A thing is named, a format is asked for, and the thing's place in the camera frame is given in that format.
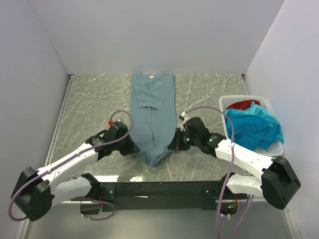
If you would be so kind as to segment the grey-blue t shirt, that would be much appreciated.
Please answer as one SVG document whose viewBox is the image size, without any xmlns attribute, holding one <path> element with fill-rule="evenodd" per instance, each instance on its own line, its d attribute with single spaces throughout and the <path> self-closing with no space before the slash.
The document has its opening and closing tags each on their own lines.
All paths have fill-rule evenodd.
<svg viewBox="0 0 319 239">
<path fill-rule="evenodd" d="M 167 156 L 177 128 L 174 75 L 161 73 L 131 76 L 130 137 L 149 167 Z"/>
</svg>

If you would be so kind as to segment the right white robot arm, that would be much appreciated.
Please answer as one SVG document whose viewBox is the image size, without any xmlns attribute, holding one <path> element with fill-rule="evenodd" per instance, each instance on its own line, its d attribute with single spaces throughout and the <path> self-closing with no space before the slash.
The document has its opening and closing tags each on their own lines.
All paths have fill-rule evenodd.
<svg viewBox="0 0 319 239">
<path fill-rule="evenodd" d="M 232 143 L 229 138 L 210 132 L 198 117 L 184 121 L 183 126 L 175 130 L 168 149 L 187 151 L 192 146 L 207 155 L 234 163 L 250 173 L 250 176 L 230 173 L 226 182 L 219 186 L 219 194 L 225 199 L 234 194 L 254 195 L 283 210 L 301 187 L 300 180 L 286 158 L 264 156 Z"/>
</svg>

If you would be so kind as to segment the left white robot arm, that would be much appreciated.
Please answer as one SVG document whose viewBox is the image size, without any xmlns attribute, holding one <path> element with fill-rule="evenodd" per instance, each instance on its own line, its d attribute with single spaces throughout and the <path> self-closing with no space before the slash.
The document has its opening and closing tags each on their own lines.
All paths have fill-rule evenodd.
<svg viewBox="0 0 319 239">
<path fill-rule="evenodd" d="M 98 162 L 113 151 L 128 155 L 136 146 L 129 134 L 132 127 L 120 121 L 110 121 L 107 130 L 89 137 L 80 147 L 58 161 L 37 170 L 31 167 L 23 170 L 15 185 L 9 203 L 8 215 L 13 221 L 19 221 L 12 214 L 12 206 L 17 205 L 30 221 L 42 218 L 53 206 L 71 199 L 104 204 L 104 192 L 101 183 L 91 174 L 69 180 L 69 177 L 81 168 Z"/>
</svg>

